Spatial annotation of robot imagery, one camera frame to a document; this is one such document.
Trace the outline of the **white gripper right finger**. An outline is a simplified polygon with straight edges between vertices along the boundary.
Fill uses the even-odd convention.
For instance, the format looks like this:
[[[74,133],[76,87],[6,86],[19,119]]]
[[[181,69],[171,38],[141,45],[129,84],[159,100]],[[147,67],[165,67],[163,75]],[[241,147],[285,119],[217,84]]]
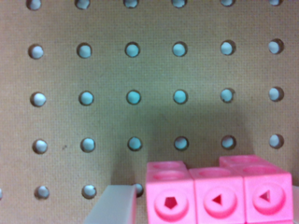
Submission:
[[[299,187],[292,186],[293,196],[293,223],[299,224]]]

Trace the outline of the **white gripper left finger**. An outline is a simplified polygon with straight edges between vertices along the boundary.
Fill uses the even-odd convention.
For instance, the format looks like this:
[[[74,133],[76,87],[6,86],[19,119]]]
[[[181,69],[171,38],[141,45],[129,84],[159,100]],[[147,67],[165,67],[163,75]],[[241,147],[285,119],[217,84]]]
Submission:
[[[109,185],[83,224],[135,224],[136,187]]]

